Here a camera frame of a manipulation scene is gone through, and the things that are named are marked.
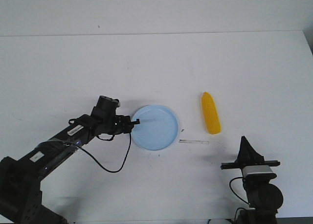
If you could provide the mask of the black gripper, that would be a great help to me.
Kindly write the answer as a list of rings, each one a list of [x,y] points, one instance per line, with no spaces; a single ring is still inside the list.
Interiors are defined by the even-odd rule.
[[[131,121],[129,115],[116,115],[112,118],[111,134],[129,134],[132,132],[132,125],[140,124],[140,120]]]
[[[253,165],[268,165],[271,168],[279,166],[280,162],[277,160],[267,160],[264,162],[264,157],[253,149],[245,136],[241,136],[240,148],[237,159],[235,160],[235,162],[222,163],[221,169],[240,169],[242,171],[244,167]]]

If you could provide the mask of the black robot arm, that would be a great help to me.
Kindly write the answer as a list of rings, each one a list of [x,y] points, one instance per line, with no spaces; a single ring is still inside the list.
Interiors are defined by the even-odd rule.
[[[232,193],[248,208],[239,207],[235,211],[232,224],[276,224],[276,214],[282,206],[284,198],[281,190],[270,183],[277,178],[271,167],[277,167],[277,160],[265,160],[257,153],[245,136],[241,137],[237,159],[234,162],[222,163],[221,169],[240,169],[242,175],[229,181]],[[232,183],[240,179],[246,192],[246,200],[233,189]]]
[[[0,213],[15,224],[66,224],[68,221],[43,206],[41,181],[77,150],[101,134],[130,134],[139,119],[117,115],[118,99],[99,96],[90,115],[69,120],[69,126],[31,152],[0,162]]]

